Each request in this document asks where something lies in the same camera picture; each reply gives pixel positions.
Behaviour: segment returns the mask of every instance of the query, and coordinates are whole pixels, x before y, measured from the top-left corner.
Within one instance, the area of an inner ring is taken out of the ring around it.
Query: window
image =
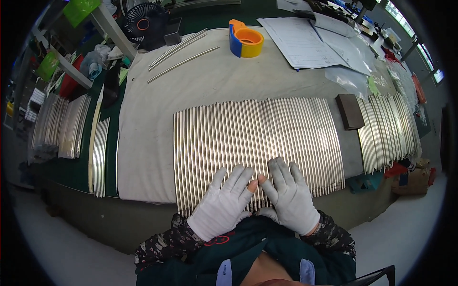
[[[396,8],[396,6],[393,3],[389,1],[385,9],[388,11],[388,13],[391,14],[391,16],[393,16],[394,19],[396,19],[396,21],[398,21],[398,23],[401,25],[402,28],[404,28],[404,30],[410,37],[413,37],[415,35],[415,32],[413,31],[412,27],[409,25],[409,23],[407,23],[407,20],[404,18],[402,13]]]
[[[435,73],[434,73],[434,80],[436,81],[436,83],[439,83],[441,82],[441,80],[444,78],[444,73],[442,70],[437,70]]]
[[[385,7],[385,10],[387,10],[388,13],[390,13],[390,15],[393,16],[393,18],[407,32],[407,34],[411,38],[413,38],[413,36],[415,35],[414,30],[412,29],[410,24],[407,22],[407,20],[404,18],[402,13],[396,8],[396,6],[393,3],[391,3],[390,1],[388,1],[387,6]],[[425,60],[426,66],[428,67],[429,71],[433,71],[434,70],[433,60],[426,46],[424,44],[418,44],[417,48],[420,51],[420,54],[423,56],[423,59]],[[439,83],[443,78],[444,78],[444,73],[441,70],[437,70],[434,73],[434,80],[436,81],[436,83]]]
[[[426,49],[425,45],[424,44],[418,44],[417,48],[420,50],[421,55],[425,59],[426,65],[428,66],[429,70],[430,71],[433,70],[434,68],[433,68],[433,65],[432,65],[432,62],[431,62],[431,56],[428,53],[428,50]]]

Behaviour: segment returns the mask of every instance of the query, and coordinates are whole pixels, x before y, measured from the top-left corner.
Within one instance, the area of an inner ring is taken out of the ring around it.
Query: gloved hand
[[[193,232],[203,241],[233,230],[237,223],[251,215],[243,209],[257,187],[256,180],[246,186],[253,176],[253,168],[235,166],[220,188],[226,171],[222,167],[214,174],[207,192],[187,220]]]
[[[258,182],[275,209],[261,208],[257,215],[270,217],[301,236],[310,233],[320,221],[320,214],[299,167],[291,162],[288,168],[282,157],[271,159],[268,166],[277,189],[264,175],[258,176]]]

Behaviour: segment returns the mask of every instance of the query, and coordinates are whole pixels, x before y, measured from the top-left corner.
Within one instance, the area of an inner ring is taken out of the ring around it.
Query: dark brown block
[[[354,130],[364,126],[363,115],[354,94],[339,94],[336,102],[345,130]]]

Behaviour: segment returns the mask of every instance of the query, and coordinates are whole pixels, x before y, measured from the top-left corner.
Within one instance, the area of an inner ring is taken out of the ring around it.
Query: tape roll
[[[239,58],[254,58],[259,56],[264,44],[264,36],[245,23],[236,19],[229,21],[229,47]]]

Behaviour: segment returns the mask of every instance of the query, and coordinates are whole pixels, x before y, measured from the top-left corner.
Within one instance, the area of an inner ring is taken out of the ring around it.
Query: patterned sleeve
[[[199,249],[205,241],[201,240],[189,227],[186,219],[174,214],[170,229],[158,233],[142,242],[135,251],[135,264],[138,270],[164,263],[172,257],[182,257]]]
[[[348,231],[338,226],[332,217],[321,210],[318,212],[320,213],[320,222],[316,230],[311,235],[300,238],[318,250],[328,249],[343,252],[355,260],[354,240]]]

